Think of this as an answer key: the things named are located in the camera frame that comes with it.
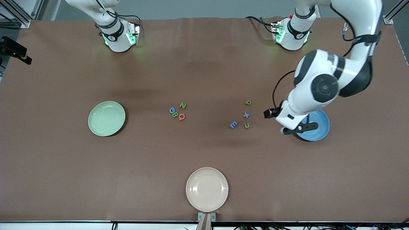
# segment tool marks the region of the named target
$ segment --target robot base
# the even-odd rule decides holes
[[[130,23],[126,20],[121,20],[121,23],[124,25],[125,30],[122,34],[117,38],[116,41],[111,41],[110,37],[106,38],[104,35],[102,37],[105,40],[105,44],[109,46],[109,48],[114,52],[125,52],[131,46],[137,45],[140,26],[134,23]]]
[[[294,36],[288,31],[288,21],[290,21],[290,19],[286,18],[277,22],[276,24],[271,24],[272,31],[278,33],[273,34],[273,41],[274,43],[280,44],[286,50],[298,50],[304,45],[304,43],[307,42],[310,32],[308,32],[302,39],[295,39]]]

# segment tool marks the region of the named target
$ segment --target beige plate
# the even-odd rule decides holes
[[[186,183],[189,202],[202,212],[220,208],[227,199],[229,186],[225,176],[214,168],[201,168],[192,173]]]

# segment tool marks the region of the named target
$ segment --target metal frame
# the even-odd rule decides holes
[[[43,3],[44,0],[37,0],[33,12],[31,12],[31,17],[33,17],[33,19],[38,19],[38,13],[40,12],[40,8],[43,6]]]
[[[30,22],[33,20],[32,16],[21,8],[14,0],[0,0],[0,5],[2,5],[21,23],[21,28],[28,28],[30,26]]]
[[[317,14],[317,18],[321,18],[321,10],[318,5],[315,5],[315,13]]]
[[[197,224],[197,221],[2,221],[1,223],[145,223],[145,224]],[[349,225],[351,227],[373,227],[374,224],[395,228],[409,228],[409,222],[354,222],[354,221],[216,221],[213,227],[237,227],[240,225],[259,226],[276,224],[284,227],[312,227],[314,225]]]
[[[393,18],[399,11],[401,11],[407,4],[409,0],[400,0],[386,15],[383,16],[385,24],[393,24]]]
[[[205,212],[198,212],[198,222],[200,221],[200,219],[202,218],[202,215],[204,214]],[[211,212],[210,213],[210,218],[211,218],[211,221],[212,222],[215,222],[216,221],[216,213],[215,212]]]

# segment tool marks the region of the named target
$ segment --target cable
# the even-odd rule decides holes
[[[275,21],[275,22],[272,22],[272,23],[269,24],[269,23],[265,23],[265,22],[263,21],[263,18],[262,18],[262,17],[260,17],[260,19],[257,19],[256,17],[253,17],[253,16],[248,16],[248,17],[246,17],[246,18],[254,19],[254,20],[258,21],[259,23],[263,24],[263,25],[264,25],[264,28],[265,28],[268,32],[270,32],[270,33],[272,33],[272,34],[278,34],[277,32],[273,32],[273,31],[269,30],[269,29],[267,28],[267,26],[271,26],[271,24],[277,23],[277,22],[279,22],[279,21]]]
[[[0,14],[0,16],[4,17],[4,19],[16,25],[16,27],[2,27],[3,29],[20,29],[20,26],[17,23],[12,21],[10,18],[6,17],[4,14]]]
[[[276,86],[275,86],[274,89],[273,89],[273,104],[274,104],[274,109],[277,109],[277,108],[278,108],[277,105],[276,105],[276,101],[275,101],[275,99],[274,99],[274,94],[276,93],[277,86],[280,84],[281,80],[283,80],[287,75],[289,75],[290,73],[294,73],[294,72],[295,72],[295,70],[291,70],[290,72],[284,74],[284,76],[282,76],[282,77],[278,80],[278,82],[276,83]]]
[[[111,230],[117,230],[118,229],[118,223],[113,223],[112,224],[112,227],[111,227]]]
[[[395,223],[395,224],[389,224],[389,225],[383,225],[382,223],[367,223],[367,222],[362,222],[356,227],[352,227],[350,225],[346,224],[336,224],[336,225],[328,225],[328,224],[314,224],[312,226],[304,226],[302,230],[312,230],[314,227],[317,228],[318,230],[352,230],[352,229],[358,229],[362,225],[373,225],[374,227],[377,227],[378,230],[393,230],[393,229],[398,229],[398,230],[404,230],[404,228],[407,227],[407,222],[409,221],[408,219],[405,219],[401,223]],[[239,229],[240,227],[244,227],[247,230],[256,230],[257,227],[260,227],[262,230],[290,230],[289,228],[286,228],[281,225],[273,224],[273,223],[260,223],[260,225],[250,225],[250,224],[242,224],[241,226],[235,227],[234,230]]]
[[[347,32],[347,31],[348,31],[348,23],[345,22],[345,23],[344,23],[343,32],[342,32],[342,39],[343,39],[344,41],[353,41],[354,38],[351,38],[351,39],[346,39],[346,38],[345,38],[345,35],[346,35],[346,32]]]
[[[351,23],[348,21],[348,19],[346,19],[341,13],[339,13],[336,9],[334,9],[334,7],[332,7],[332,5],[330,5],[330,8],[331,8],[331,10],[333,10],[336,14],[338,14],[342,19],[344,19],[344,21],[351,27],[353,37],[355,38],[355,30],[354,30],[354,28],[351,26]],[[348,39],[345,39],[344,36],[345,36],[345,35],[342,34],[342,38],[344,39],[344,41],[349,41]],[[347,56],[347,55],[351,52],[351,50],[352,50],[353,47],[354,47],[354,44],[351,44],[351,46],[349,47],[349,50],[348,50],[344,55],[342,55],[342,56],[343,56],[343,57]]]
[[[111,17],[113,17],[113,18],[121,18],[121,19],[125,19],[124,17],[136,17],[138,20],[139,20],[139,24],[140,24],[140,26],[142,27],[142,20],[141,20],[141,18],[140,17],[138,17],[138,16],[136,16],[136,15],[121,15],[121,14],[118,14],[117,12],[110,12],[110,11],[108,11],[100,2],[99,2],[99,0],[96,0],[97,1],[97,3],[98,3],[98,5],[101,7],[101,8],[103,8],[106,12],[107,12],[107,14],[109,14],[109,16],[111,16]]]
[[[278,32],[270,31],[270,30],[267,28],[266,23],[263,21],[263,18],[262,18],[262,17],[260,17],[260,20],[261,20],[261,23],[263,24],[264,28],[265,28],[268,32],[270,32],[270,33],[272,33],[272,34],[278,34]]]
[[[262,23],[262,24],[264,24],[264,25],[269,25],[269,26],[271,26],[271,24],[265,23],[265,22],[263,22],[262,20],[259,20],[258,18],[253,17],[253,16],[248,16],[248,17],[246,17],[246,18],[254,19],[254,20],[258,21],[259,23]]]

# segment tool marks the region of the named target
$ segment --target blue plate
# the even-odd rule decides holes
[[[330,121],[324,111],[317,110],[310,113],[310,122],[318,123],[318,128],[315,130],[307,131],[304,133],[297,133],[299,137],[307,141],[318,141],[327,136],[330,131]]]

